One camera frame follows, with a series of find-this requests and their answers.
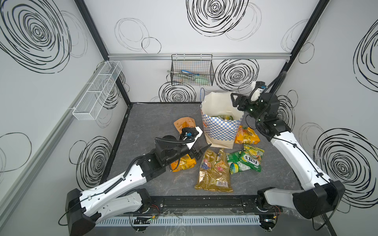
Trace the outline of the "gold candy bag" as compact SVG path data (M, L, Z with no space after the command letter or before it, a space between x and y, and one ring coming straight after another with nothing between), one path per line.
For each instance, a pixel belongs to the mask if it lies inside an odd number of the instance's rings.
M218 153L208 149L200 165L197 190L213 192L233 192L230 179L230 167L223 148Z

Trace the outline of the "green chips bag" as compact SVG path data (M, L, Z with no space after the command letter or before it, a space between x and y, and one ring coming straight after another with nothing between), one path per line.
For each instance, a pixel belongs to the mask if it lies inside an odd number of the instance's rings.
M230 173L233 175L248 170L260 173L264 153L265 150L247 144L244 144L244 148L241 151L227 153L226 158Z
M222 119L222 120L226 120L226 121L233 121L234 120L233 116L229 116L229 115L220 115L220 116L217 116L217 118Z

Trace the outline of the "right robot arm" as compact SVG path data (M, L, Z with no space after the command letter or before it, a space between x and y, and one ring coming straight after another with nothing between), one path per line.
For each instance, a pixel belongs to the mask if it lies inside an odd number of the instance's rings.
M276 90L258 81L250 95L231 94L233 107L248 113L255 119L255 127L261 135L283 155L298 178L301 190L266 188L258 191L258 207L286 207L297 210L306 219L336 211L345 187L334 181L307 155L290 127L278 116L280 101Z

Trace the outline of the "blue checkered paper bag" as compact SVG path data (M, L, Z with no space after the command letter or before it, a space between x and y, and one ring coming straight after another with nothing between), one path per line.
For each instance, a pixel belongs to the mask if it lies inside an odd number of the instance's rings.
M211 92L201 103L201 115L206 142L212 147L232 149L244 112L233 107L231 92ZM233 116L233 121L217 118Z

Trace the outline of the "beige sweet potato snack bag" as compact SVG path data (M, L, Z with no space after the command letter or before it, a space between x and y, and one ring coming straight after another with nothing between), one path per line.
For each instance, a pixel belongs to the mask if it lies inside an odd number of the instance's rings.
M181 134L183 128L195 128L196 123L195 120L190 117L184 117L180 118L177 121L174 122L174 126L177 129L177 131Z

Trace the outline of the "orange yellow snack bag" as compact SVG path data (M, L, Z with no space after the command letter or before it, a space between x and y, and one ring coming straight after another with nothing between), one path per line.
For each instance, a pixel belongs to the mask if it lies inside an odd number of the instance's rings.
M193 168L197 164L195 158L191 158L188 154L181 157L180 160L177 160L169 165L172 172L179 172L182 170L187 170Z

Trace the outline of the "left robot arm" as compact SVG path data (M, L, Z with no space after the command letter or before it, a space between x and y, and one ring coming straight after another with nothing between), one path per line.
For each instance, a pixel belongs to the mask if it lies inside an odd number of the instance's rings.
M107 218L148 210L151 198L146 190L138 187L163 174L167 166L185 155L202 158L210 145L196 150L196 140L193 136L184 140L171 135L156 137L155 148L133 159L123 173L94 188L70 191L64 214L69 235L83 236Z

